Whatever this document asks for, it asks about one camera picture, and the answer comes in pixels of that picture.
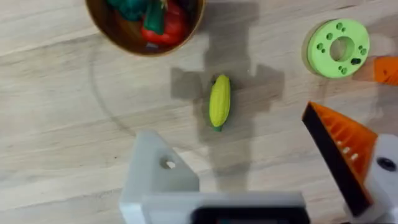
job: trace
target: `wood grain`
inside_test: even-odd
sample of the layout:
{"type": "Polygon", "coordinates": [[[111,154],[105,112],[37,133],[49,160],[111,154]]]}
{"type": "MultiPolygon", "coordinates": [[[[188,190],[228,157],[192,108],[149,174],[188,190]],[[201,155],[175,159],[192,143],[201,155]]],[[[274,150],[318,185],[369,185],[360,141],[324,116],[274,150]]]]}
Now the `wood grain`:
{"type": "Polygon", "coordinates": [[[314,100],[398,134],[398,89],[305,68],[307,32],[339,17],[367,26],[372,56],[398,53],[395,0],[212,0],[196,36],[160,58],[109,43],[83,1],[4,1],[2,223],[122,223],[117,200],[140,129],[158,131],[202,191],[301,190],[314,223],[344,220],[303,109],[314,100]],[[214,133],[203,110],[221,72],[234,83],[233,111],[214,133]]]}

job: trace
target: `wooden bowl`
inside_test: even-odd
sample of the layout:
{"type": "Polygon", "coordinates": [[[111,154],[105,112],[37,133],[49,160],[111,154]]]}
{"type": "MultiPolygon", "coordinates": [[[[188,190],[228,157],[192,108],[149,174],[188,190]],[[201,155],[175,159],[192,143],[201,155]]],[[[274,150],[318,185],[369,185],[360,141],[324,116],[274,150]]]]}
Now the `wooden bowl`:
{"type": "Polygon", "coordinates": [[[111,42],[123,50],[146,57],[169,54],[188,42],[199,27],[205,3],[206,0],[197,0],[196,13],[190,21],[190,32],[183,42],[170,47],[159,46],[156,48],[148,47],[147,42],[142,38],[140,32],[142,22],[131,22],[123,19],[105,0],[86,0],[86,6],[92,20],[111,42]]]}

